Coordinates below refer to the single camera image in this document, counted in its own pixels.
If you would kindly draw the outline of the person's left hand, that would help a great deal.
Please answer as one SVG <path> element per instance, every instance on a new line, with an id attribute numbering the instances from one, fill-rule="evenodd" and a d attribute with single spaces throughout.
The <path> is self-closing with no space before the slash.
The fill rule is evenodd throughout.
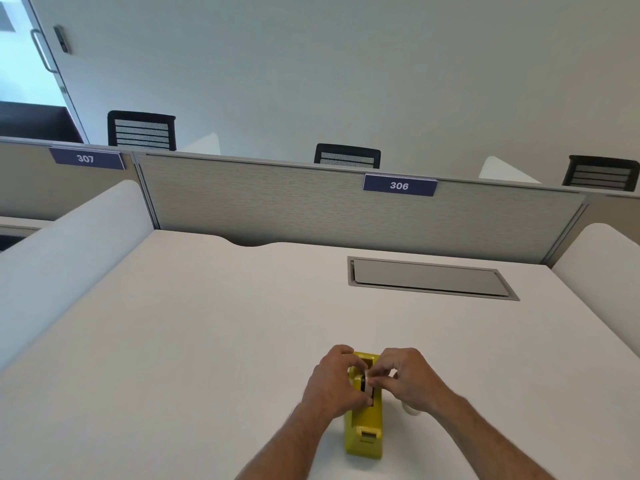
<path id="1" fill-rule="evenodd" d="M 355 390 L 349 382 L 350 367 L 368 370 L 352 347 L 340 344 L 333 346 L 315 366 L 300 407 L 319 425 L 327 427 L 333 419 L 352 411 Z"/>

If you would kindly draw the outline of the person's right hand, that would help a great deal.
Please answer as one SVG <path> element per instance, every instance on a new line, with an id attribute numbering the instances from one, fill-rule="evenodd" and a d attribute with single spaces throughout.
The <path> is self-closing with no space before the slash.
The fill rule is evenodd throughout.
<path id="1" fill-rule="evenodd" d="M 397 391 L 390 393 L 437 420 L 452 417 L 466 405 L 466 400 L 445 384 L 415 348 L 386 348 L 368 372 L 374 376 L 397 372 Z"/>

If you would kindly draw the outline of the clear tape roll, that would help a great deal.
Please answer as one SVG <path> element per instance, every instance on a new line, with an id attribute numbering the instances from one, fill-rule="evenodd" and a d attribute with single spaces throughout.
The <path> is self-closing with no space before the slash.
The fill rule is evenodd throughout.
<path id="1" fill-rule="evenodd" d="M 366 373 L 353 368 L 353 373 L 351 374 L 351 383 L 353 387 L 367 396 L 367 405 L 368 407 L 372 407 L 374 405 L 374 388 L 368 383 Z"/>

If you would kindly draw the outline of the yellow tape dispenser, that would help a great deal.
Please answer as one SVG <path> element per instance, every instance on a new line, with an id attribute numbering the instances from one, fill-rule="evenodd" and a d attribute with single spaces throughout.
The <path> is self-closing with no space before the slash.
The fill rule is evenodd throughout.
<path id="1" fill-rule="evenodd" d="M 351 386 L 353 368 L 357 367 L 348 369 Z M 345 414 L 344 448 L 348 455 L 380 460 L 383 455 L 383 402 L 382 391 L 375 388 L 374 392 L 372 407 Z"/>

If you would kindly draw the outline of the person's right forearm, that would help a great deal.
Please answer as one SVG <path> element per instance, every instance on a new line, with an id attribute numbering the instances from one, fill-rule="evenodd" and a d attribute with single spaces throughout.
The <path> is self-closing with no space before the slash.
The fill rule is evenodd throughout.
<path id="1" fill-rule="evenodd" d="M 479 480 L 556 480 L 494 428 L 466 398 L 453 394 L 434 417 Z"/>

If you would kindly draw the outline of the person's left forearm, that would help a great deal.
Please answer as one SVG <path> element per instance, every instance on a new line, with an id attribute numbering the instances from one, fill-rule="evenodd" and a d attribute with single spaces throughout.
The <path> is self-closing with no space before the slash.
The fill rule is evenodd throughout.
<path id="1" fill-rule="evenodd" d="M 324 432 L 345 412 L 301 401 L 235 480 L 307 480 Z"/>

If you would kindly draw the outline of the wide grey partition panel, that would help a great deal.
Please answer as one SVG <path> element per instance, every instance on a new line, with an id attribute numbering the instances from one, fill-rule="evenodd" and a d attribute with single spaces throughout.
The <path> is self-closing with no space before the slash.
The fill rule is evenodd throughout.
<path id="1" fill-rule="evenodd" d="M 440 180 L 433 196 L 364 190 L 366 171 L 137 153 L 160 230 L 542 264 L 581 193 Z"/>

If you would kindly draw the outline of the blue desk number sign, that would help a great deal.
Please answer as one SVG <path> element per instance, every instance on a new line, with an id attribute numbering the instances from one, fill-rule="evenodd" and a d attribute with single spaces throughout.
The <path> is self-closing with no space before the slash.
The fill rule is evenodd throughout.
<path id="1" fill-rule="evenodd" d="M 120 152 L 88 150 L 85 148 L 49 147 L 56 164 L 87 168 L 125 170 Z"/>
<path id="2" fill-rule="evenodd" d="M 362 190 L 377 193 L 405 194 L 432 197 L 438 180 L 433 178 L 400 177 L 368 173 L 364 176 Z"/>

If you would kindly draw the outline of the black mesh office chair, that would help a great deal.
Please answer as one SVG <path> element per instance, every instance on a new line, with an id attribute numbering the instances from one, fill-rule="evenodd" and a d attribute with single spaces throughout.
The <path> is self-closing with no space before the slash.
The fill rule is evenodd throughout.
<path id="1" fill-rule="evenodd" d="M 135 111 L 110 111 L 108 145 L 176 151 L 175 116 Z"/>
<path id="2" fill-rule="evenodd" d="M 329 166 L 380 169 L 381 151 L 341 144 L 316 145 L 314 163 Z"/>
<path id="3" fill-rule="evenodd" d="M 571 155 L 562 185 L 633 193 L 640 162 L 608 157 Z"/>

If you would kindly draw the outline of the white side divider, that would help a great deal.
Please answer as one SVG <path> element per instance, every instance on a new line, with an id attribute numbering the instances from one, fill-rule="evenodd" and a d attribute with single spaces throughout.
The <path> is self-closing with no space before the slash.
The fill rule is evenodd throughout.
<path id="1" fill-rule="evenodd" d="M 495 156 L 486 158 L 479 173 L 479 178 L 484 180 L 541 185 L 538 180 Z"/>
<path id="2" fill-rule="evenodd" d="M 590 224 L 552 272 L 640 358 L 640 245 L 612 226 Z"/>
<path id="3" fill-rule="evenodd" d="M 0 253 L 0 371 L 154 231 L 124 180 Z"/>

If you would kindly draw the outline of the dark wooden cabinet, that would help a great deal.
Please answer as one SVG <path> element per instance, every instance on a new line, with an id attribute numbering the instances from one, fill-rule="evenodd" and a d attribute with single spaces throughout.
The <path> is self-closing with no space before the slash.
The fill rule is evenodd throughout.
<path id="1" fill-rule="evenodd" d="M 0 137 L 83 143 L 64 106 L 0 101 Z"/>

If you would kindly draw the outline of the glass door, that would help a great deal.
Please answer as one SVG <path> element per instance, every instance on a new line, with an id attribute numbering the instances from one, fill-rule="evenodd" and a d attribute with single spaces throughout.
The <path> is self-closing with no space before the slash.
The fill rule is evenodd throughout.
<path id="1" fill-rule="evenodd" d="M 0 101 L 64 106 L 83 142 L 88 143 L 61 74 L 47 72 L 36 52 L 29 34 L 34 28 L 44 33 L 30 0 L 0 0 Z M 46 43 L 47 57 L 53 63 Z"/>

